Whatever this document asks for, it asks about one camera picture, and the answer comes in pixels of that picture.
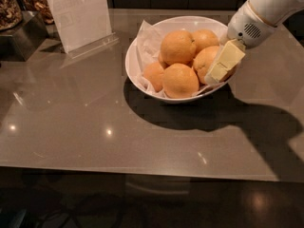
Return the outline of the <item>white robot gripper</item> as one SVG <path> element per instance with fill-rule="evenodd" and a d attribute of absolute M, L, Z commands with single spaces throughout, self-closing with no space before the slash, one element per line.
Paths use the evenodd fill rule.
<path fill-rule="evenodd" d="M 224 46 L 207 70 L 205 83 L 211 86 L 226 81 L 244 58 L 246 47 L 262 44 L 276 31 L 277 22 L 278 10 L 273 3 L 246 1 L 230 20 L 227 34 L 219 37 Z"/>

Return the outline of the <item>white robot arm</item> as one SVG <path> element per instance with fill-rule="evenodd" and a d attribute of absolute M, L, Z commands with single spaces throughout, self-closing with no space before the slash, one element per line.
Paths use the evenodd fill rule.
<path fill-rule="evenodd" d="M 224 82 L 245 56 L 268 39 L 290 16 L 304 10 L 304 0 L 247 0 L 231 18 L 224 45 L 203 77 L 209 85 Z"/>

